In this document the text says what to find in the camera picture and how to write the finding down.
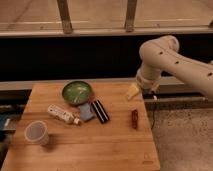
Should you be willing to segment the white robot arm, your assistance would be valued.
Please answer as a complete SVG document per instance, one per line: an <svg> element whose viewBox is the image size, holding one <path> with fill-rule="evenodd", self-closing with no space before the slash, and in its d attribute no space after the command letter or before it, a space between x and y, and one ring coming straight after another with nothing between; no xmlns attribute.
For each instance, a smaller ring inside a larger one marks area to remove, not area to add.
<svg viewBox="0 0 213 171"><path fill-rule="evenodd" d="M142 64L126 98L131 100L143 90L155 91L165 71L213 100L213 65L180 55L179 48L179 41L172 35L144 42L139 49Z"/></svg>

